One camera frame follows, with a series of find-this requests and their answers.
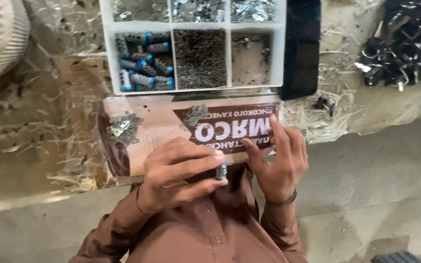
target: white plastic organizer box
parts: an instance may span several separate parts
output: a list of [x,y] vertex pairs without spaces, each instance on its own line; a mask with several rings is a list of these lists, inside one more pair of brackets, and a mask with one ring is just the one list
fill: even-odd
[[283,85],[284,0],[120,1],[100,0],[116,95]]

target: concrete floor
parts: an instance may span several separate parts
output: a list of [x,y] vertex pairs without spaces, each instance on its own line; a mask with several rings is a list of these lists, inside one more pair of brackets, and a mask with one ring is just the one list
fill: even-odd
[[[363,263],[401,249],[421,256],[421,120],[348,134],[308,146],[308,153],[297,212],[310,262]],[[1,211],[0,263],[67,262],[128,191],[110,188]]]

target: brown label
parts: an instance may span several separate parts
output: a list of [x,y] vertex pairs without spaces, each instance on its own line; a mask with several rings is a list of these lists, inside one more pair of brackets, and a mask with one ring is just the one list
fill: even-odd
[[[276,103],[209,107],[209,114],[190,128],[190,141],[208,145],[225,154],[245,152],[242,138],[251,139],[260,149],[270,147],[269,116]],[[174,110],[181,121],[188,109]]]

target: sleeve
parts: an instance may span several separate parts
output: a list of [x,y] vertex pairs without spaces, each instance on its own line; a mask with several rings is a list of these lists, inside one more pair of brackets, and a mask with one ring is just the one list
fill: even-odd
[[97,228],[84,239],[77,255],[68,263],[119,263],[134,244],[137,232],[149,219],[137,207],[134,189],[109,215],[104,215]]
[[295,217],[295,192],[284,202],[266,201],[261,217],[261,226],[282,250],[290,263],[308,263],[298,236]]

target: finger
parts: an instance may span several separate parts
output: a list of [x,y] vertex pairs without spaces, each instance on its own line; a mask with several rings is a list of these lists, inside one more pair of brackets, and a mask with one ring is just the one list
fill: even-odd
[[284,127],[285,133],[290,138],[290,147],[293,154],[302,154],[302,147],[305,144],[303,135],[294,128]]
[[272,114],[269,117],[270,125],[274,131],[274,136],[276,137],[276,145],[278,148],[278,155],[282,158],[287,158],[291,156],[291,149],[290,149],[290,138],[285,133],[284,128],[280,125],[279,121],[277,120],[275,114]]
[[177,164],[163,166],[161,172],[169,179],[186,179],[209,171],[225,161],[224,154],[211,155],[200,159],[186,160]]
[[186,140],[183,137],[176,137],[176,138],[174,138],[170,141],[167,141],[166,143],[162,144],[161,146],[155,148],[155,150],[152,151],[149,154],[149,157],[156,157],[157,155],[161,155],[165,152],[168,152],[170,150],[173,150],[177,147],[184,146],[184,145],[193,146],[193,145],[196,145],[196,144],[189,141],[189,140]]
[[263,174],[266,171],[266,164],[262,159],[259,147],[248,138],[243,138],[241,143],[245,146],[246,152],[248,152],[249,162],[253,171],[256,174]]
[[196,198],[208,195],[220,186],[228,184],[227,178],[218,180],[216,178],[204,179],[190,184],[178,192],[176,198],[179,202],[191,202]]
[[305,143],[303,143],[303,145],[302,145],[301,154],[303,156],[303,161],[308,163],[308,155],[306,154],[306,144]]
[[177,146],[174,149],[159,154],[156,156],[156,159],[158,159],[158,164],[171,165],[190,159],[199,159],[211,155],[223,154],[224,152],[214,150],[212,147],[206,145],[184,145]]

